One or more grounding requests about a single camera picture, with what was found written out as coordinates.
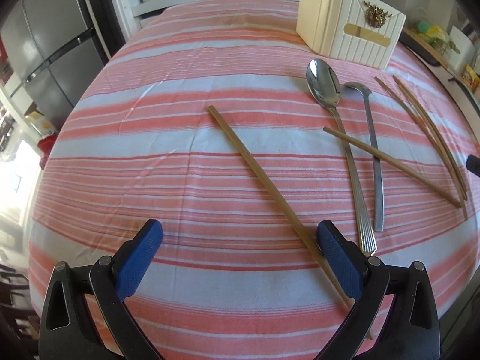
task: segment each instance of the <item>wooden chopstick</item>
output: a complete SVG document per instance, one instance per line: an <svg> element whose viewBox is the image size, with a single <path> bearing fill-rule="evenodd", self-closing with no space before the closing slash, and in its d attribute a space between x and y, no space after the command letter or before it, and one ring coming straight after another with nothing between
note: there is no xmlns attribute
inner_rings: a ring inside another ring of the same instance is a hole
<svg viewBox="0 0 480 360"><path fill-rule="evenodd" d="M308 249L310 254L313 256L315 261L318 263L318 265L320 265L320 267L323 269L323 271L325 272L326 276L328 277L328 279L330 280L334 288L342 297L343 301L351 308L351 306L353 306L354 300L347 297L345 292L343 292L342 286L340 285L337 278L335 277L335 274L333 273L332 269L328 265L327 260L325 259L325 257L322 256L320 249L318 248L318 245L309 236L307 230L305 229L302 222L299 220L299 218L295 214L294 210L292 210L292 208L284 199L280 191L276 188L275 184L272 182L272 180L270 180L270 178L267 176L267 174L262 169L260 164L258 164L254 156L252 156L252 154L248 151L248 149L245 147L243 142L235 134L235 132L230 128L228 123L224 120L222 115L220 115L217 109L213 105L210 105L207 108L207 110L215 118L215 120L220 125L222 130L225 132L225 135L229 137L235 149L237 149L240 152L245 162L250 166L250 168L256 174L256 176L261 181L263 186L270 193L273 200L275 200L277 204L280 206L283 213L291 223L294 231L298 234L298 236L302 240L303 244L306 246L306 248Z"/></svg>
<svg viewBox="0 0 480 360"><path fill-rule="evenodd" d="M455 207L460 208L460 202L455 199L452 195L450 195L448 192L444 191L440 187L438 187L436 184L432 183L430 180L428 180L426 177L422 176L420 173L414 171L411 167L408 165L405 165L403 162L398 161L396 158L393 158L392 156L388 155L387 153L380 151L378 149L375 149L375 147L372 147L370 145L367 145L366 143L363 143L361 140L352 138L348 136L347 134L343 134L340 131L334 130L333 128L325 126L323 130L331 135L334 135L337 138L340 138L341 140L344 140L345 142L348 142L354 146L357 146L358 148L380 158L381 160L388 162L390 165L393 167L401 170L402 172L408 174L409 176L413 177L414 179L418 180L420 183L428 186L433 192L437 193L439 196L442 198L448 200L450 203L452 203Z"/></svg>
<svg viewBox="0 0 480 360"><path fill-rule="evenodd" d="M375 80L380 84L380 86L385 89L392 98L401 105L401 107L406 111L407 114L410 115L410 117L413 119L413 121L420 127L420 130L423 131L423 133L426 135L428 140L430 141L431 145L434 147L434 149L437 151L438 155L442 159L443 163L448 169L448 172L450 173L450 177L453 180L453 183L455 184L455 189L457 190L458 197L460 198L460 204L462 205L462 212L465 220L468 220L469 216L467 213L467 208L465 206L464 200L466 200L467 196L465 194L465 191L463 190L462 186L460 185L460 181L458 180L457 173L455 173L452 164L450 163L450 160L445 153L445 150L443 147L441 147L437 140L431 135L430 131L426 127L425 123L423 120L421 120L412 110L411 108L406 105L406 103L388 86L386 85L381 79L378 77L375 77Z"/></svg>
<svg viewBox="0 0 480 360"><path fill-rule="evenodd" d="M468 192L468 187L467 184L465 183L465 180L462 176L462 173L460 172L460 169L458 168L457 162L453 158L452 152L450 151L450 148L448 147L447 143L443 139L443 136L441 135L440 131L438 130L437 126L435 123L431 120L430 116L428 115L427 111L425 108L420 104L418 99L415 97L415 95L398 79L398 77L393 76L393 79L399 86L400 90L405 94L406 98L408 98L415 109L417 110L418 114L423 118L425 124L428 126L428 128L433 132L433 136L438 140L440 143L441 147L443 147L443 150L445 150L445 153L448 157L448 160L452 164L453 170L455 174L457 175L458 181L460 185L462 186L462 190L464 192L464 199L467 199L467 192Z"/></svg>

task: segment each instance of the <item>refrigerator handle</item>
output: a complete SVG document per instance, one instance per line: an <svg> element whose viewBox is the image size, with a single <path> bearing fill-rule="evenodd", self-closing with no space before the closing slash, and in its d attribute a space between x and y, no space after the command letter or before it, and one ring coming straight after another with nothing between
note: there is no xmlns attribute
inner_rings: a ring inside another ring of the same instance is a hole
<svg viewBox="0 0 480 360"><path fill-rule="evenodd" d="M91 27L88 30L82 32L80 35L76 36L66 44L64 44L61 48L55 51L52 55L50 55L47 59L45 59L39 66L35 68L35 70L30 73L22 82L14 89L11 93L10 97L13 97L15 93L26 83L30 83L36 76L38 76L42 71L47 69L51 64L53 64L56 60L63 57L67 54L70 50L73 50L78 45L86 42L93 36L95 36L96 31L95 28Z"/></svg>

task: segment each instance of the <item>gold ornament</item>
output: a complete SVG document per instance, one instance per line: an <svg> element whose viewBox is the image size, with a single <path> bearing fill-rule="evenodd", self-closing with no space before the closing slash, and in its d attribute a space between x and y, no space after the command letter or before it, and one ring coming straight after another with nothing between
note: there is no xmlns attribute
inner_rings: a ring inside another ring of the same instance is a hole
<svg viewBox="0 0 480 360"><path fill-rule="evenodd" d="M365 21L373 28L381 28L385 24L387 18L392 17L391 14L385 12L376 5L372 5L366 1L363 3L368 7L367 11L365 12Z"/></svg>

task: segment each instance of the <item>tissue box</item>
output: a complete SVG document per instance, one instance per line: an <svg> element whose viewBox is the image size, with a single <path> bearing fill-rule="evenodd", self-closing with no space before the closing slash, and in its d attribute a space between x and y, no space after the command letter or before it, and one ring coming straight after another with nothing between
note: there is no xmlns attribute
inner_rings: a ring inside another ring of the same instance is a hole
<svg viewBox="0 0 480 360"><path fill-rule="evenodd" d="M405 18L380 0L300 0L297 33L322 56L383 69Z"/></svg>

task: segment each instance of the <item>food package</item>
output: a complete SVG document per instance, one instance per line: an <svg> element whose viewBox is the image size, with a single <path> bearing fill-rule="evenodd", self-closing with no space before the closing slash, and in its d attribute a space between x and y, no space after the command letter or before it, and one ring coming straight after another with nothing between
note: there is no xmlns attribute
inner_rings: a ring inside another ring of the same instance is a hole
<svg viewBox="0 0 480 360"><path fill-rule="evenodd" d="M300 0L297 33L322 56L383 69L405 18L380 0Z"/></svg>
<svg viewBox="0 0 480 360"><path fill-rule="evenodd" d="M25 120L30 123L43 137L46 135L58 133L55 126L40 112L33 111L25 116Z"/></svg>
<svg viewBox="0 0 480 360"><path fill-rule="evenodd" d="M477 76L477 73L470 67L470 65L465 66L465 70L462 74L462 81L466 86L470 88L472 92L475 92L477 86L480 83L480 78Z"/></svg>

